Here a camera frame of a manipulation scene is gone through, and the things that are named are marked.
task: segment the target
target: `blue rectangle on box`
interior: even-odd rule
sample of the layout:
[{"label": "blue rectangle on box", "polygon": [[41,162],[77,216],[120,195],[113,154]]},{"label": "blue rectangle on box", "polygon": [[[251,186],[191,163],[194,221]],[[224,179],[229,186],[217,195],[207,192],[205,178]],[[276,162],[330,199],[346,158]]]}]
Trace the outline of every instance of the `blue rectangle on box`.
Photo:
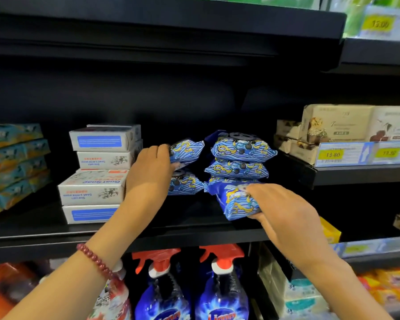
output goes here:
[{"label": "blue rectangle on box", "polygon": [[71,214],[74,221],[97,221],[108,220],[116,210],[117,208],[72,210]]},{"label": "blue rectangle on box", "polygon": [[88,148],[121,147],[120,136],[77,136],[78,145]]}]

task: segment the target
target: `red spray nozzle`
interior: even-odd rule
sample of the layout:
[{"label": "red spray nozzle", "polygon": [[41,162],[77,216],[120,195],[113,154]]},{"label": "red spray nozzle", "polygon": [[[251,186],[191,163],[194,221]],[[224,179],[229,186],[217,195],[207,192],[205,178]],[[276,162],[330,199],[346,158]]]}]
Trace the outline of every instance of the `red spray nozzle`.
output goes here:
[{"label": "red spray nozzle", "polygon": [[236,244],[200,246],[200,248],[206,249],[203,256],[200,257],[200,262],[204,262],[210,253],[214,253],[218,257],[216,263],[224,270],[231,267],[234,258],[244,257],[244,252]]},{"label": "red spray nozzle", "polygon": [[136,274],[142,270],[147,259],[153,260],[154,269],[157,272],[164,272],[168,269],[171,263],[171,257],[181,251],[180,248],[172,249],[160,249],[160,250],[148,250],[140,251],[138,253],[132,253],[133,259],[141,259],[138,267],[135,269]]}]

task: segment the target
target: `yellow price label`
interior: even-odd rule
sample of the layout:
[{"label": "yellow price label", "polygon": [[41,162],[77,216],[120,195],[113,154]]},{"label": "yellow price label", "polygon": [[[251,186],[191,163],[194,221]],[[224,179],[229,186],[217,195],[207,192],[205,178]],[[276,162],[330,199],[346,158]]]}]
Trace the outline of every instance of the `yellow price label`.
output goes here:
[{"label": "yellow price label", "polygon": [[390,32],[394,26],[396,16],[385,14],[366,15],[362,30],[374,30],[379,32]]},{"label": "yellow price label", "polygon": [[368,248],[369,248],[368,245],[352,245],[352,246],[346,247],[344,254],[362,253],[365,250],[368,250]]},{"label": "yellow price label", "polygon": [[341,160],[343,156],[343,149],[325,149],[319,152],[319,160]]},{"label": "yellow price label", "polygon": [[395,158],[398,156],[400,148],[380,148],[376,154],[376,158]]}]

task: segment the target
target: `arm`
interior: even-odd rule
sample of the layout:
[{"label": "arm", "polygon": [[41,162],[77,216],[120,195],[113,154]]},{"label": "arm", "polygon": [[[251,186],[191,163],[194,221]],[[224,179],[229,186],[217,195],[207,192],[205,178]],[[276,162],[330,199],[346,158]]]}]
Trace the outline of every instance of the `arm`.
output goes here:
[{"label": "arm", "polygon": [[251,184],[247,191],[262,210],[252,218],[261,222],[273,244],[307,276],[341,320],[392,319],[329,246],[319,215],[307,201],[277,184]]},{"label": "arm", "polygon": [[[175,165],[167,145],[143,149],[128,173],[126,198],[112,218],[86,243],[113,268],[163,204]],[[4,320],[86,320],[106,279],[76,252],[27,295]]]}]

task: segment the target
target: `blue patterned packet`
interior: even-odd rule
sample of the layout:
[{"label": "blue patterned packet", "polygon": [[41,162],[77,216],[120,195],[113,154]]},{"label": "blue patterned packet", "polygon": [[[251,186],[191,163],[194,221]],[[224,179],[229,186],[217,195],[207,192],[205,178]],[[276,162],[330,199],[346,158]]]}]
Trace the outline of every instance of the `blue patterned packet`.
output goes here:
[{"label": "blue patterned packet", "polygon": [[223,160],[265,162],[277,155],[277,150],[271,149],[264,140],[254,135],[218,130],[206,137],[206,142],[214,142],[211,152]]},{"label": "blue patterned packet", "polygon": [[171,163],[180,162],[180,168],[198,160],[204,148],[204,141],[195,142],[191,139],[184,139],[176,142],[169,148]]},{"label": "blue patterned packet", "polygon": [[168,195],[191,195],[204,189],[204,183],[187,170],[175,171],[171,178]]},{"label": "blue patterned packet", "polygon": [[208,193],[208,186],[209,184],[213,185],[215,183],[219,183],[219,182],[243,182],[243,183],[260,183],[258,180],[248,180],[248,179],[243,179],[243,178],[239,178],[239,179],[230,179],[227,177],[222,177],[222,176],[212,176],[209,178],[209,181],[204,182],[204,192]]},{"label": "blue patterned packet", "polygon": [[262,163],[219,160],[218,158],[215,158],[212,165],[204,171],[212,176],[220,175],[230,178],[259,179],[269,176],[267,169]]},{"label": "blue patterned packet", "polygon": [[225,179],[209,183],[207,190],[211,195],[216,195],[224,215],[232,221],[261,212],[258,203],[246,192],[246,187],[251,183]]}]

